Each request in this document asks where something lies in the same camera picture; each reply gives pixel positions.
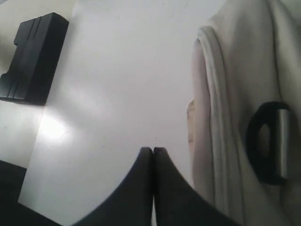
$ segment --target black curved object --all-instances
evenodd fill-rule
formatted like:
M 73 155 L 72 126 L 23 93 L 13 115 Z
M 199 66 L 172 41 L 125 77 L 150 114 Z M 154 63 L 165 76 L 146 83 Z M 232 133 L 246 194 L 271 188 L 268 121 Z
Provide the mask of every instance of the black curved object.
M 0 100 L 45 104 L 68 25 L 56 13 L 20 24 L 13 60 L 8 72 L 0 77 Z
M 189 186 L 165 148 L 154 149 L 154 178 L 158 226 L 238 226 Z
M 151 226 L 153 154 L 144 147 L 119 187 L 74 226 Z
M 286 179 L 277 175 L 276 146 L 277 146 L 277 112 L 290 110 L 289 106 L 281 102 L 266 102 L 262 104 L 251 118 L 246 131 L 246 153 L 256 176 L 261 182 L 271 185 L 284 185 Z M 270 132 L 269 154 L 263 156 L 259 149 L 259 132 L 263 125 L 267 125 Z

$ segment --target white table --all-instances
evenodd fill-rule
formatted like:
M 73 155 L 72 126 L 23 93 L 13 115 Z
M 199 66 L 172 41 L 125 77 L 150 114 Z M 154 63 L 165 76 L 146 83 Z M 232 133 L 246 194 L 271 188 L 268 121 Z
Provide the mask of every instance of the white table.
M 75 0 L 8 0 L 0 4 L 0 76 L 8 71 L 21 22 L 51 12 L 70 19 Z M 44 107 L 0 101 L 0 160 L 27 168 Z
M 191 53 L 222 2 L 79 0 L 19 202 L 71 225 L 119 185 L 142 146 L 166 147 L 191 183 Z

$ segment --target white garment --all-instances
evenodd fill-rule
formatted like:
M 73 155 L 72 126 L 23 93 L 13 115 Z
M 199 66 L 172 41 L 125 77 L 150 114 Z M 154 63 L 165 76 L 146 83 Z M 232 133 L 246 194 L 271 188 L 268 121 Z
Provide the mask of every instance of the white garment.
M 301 225 L 300 48 L 297 25 L 278 0 L 229 0 L 199 30 L 188 105 L 194 185 L 241 225 Z M 244 147 L 252 115 L 268 101 L 284 101 L 293 112 L 281 202 L 258 181 Z

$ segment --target black device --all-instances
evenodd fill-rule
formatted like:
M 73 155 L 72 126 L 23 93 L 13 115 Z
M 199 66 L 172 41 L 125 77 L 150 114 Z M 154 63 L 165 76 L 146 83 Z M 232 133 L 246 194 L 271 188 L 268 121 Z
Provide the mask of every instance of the black device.
M 0 78 L 0 100 L 46 103 L 68 25 L 56 13 L 20 24 L 16 52 L 8 72 Z

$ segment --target white fabric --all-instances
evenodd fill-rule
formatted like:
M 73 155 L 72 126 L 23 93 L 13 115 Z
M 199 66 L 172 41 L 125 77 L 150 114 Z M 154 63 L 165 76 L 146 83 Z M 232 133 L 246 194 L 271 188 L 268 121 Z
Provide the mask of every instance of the white fabric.
M 301 203 L 289 201 L 301 197 L 300 44 L 297 26 L 278 0 L 229 0 L 199 31 L 188 105 L 194 185 L 241 225 L 301 225 Z M 257 180 L 244 147 L 251 116 L 268 101 L 285 101 L 295 116 L 293 177 L 281 202 Z

